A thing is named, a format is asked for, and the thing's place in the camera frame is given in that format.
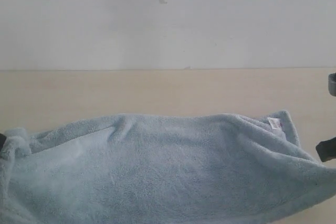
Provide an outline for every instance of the light blue towel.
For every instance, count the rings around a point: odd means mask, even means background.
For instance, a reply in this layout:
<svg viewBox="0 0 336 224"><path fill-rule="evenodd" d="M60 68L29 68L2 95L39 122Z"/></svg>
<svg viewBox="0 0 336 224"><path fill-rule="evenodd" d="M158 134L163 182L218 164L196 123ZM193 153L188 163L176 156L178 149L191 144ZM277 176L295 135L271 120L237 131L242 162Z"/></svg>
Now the light blue towel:
<svg viewBox="0 0 336 224"><path fill-rule="evenodd" d="M120 114L5 135L1 224L259 224L336 194L336 170L300 148L286 111Z"/></svg>

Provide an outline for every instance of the towel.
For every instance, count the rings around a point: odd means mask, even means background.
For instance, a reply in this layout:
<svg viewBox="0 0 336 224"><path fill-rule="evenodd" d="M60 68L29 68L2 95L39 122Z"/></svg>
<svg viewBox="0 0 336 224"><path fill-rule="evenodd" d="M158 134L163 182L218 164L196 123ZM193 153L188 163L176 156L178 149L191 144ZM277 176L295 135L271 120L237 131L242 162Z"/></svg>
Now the towel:
<svg viewBox="0 0 336 224"><path fill-rule="evenodd" d="M2 224L260 224L336 194L290 115L117 114L5 132Z"/></svg>

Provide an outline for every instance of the white label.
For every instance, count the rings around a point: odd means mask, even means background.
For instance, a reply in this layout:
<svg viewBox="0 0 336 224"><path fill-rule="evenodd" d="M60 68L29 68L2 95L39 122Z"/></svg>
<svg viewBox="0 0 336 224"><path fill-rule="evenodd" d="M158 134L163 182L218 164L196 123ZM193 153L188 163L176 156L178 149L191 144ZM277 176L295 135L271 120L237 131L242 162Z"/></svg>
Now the white label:
<svg viewBox="0 0 336 224"><path fill-rule="evenodd" d="M278 118L267 118L269 124L271 125L272 129L275 130L282 130L282 125L281 125L281 121Z"/></svg>

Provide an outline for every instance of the towel fold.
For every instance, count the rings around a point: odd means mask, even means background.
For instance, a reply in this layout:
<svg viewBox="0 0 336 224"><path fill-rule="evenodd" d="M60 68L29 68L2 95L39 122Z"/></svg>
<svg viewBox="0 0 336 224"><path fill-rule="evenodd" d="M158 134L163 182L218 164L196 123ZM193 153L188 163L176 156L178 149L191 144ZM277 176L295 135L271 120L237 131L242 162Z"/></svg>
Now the towel fold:
<svg viewBox="0 0 336 224"><path fill-rule="evenodd" d="M2 224L262 224L336 194L290 115L118 114L5 132Z"/></svg>

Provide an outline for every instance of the black object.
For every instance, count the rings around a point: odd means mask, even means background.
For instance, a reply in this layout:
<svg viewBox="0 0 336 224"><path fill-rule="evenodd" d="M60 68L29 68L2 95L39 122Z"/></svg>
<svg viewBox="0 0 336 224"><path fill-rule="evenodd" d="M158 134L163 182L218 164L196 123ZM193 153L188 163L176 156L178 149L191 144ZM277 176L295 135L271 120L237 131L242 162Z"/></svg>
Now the black object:
<svg viewBox="0 0 336 224"><path fill-rule="evenodd" d="M322 162L336 158L336 137L331 140L320 142L316 146L316 151Z"/></svg>
<svg viewBox="0 0 336 224"><path fill-rule="evenodd" d="M336 97L336 73L329 75L329 93Z"/></svg>
<svg viewBox="0 0 336 224"><path fill-rule="evenodd" d="M7 136L0 133L0 151L1 151L2 147L4 147L6 139L7 139Z"/></svg>

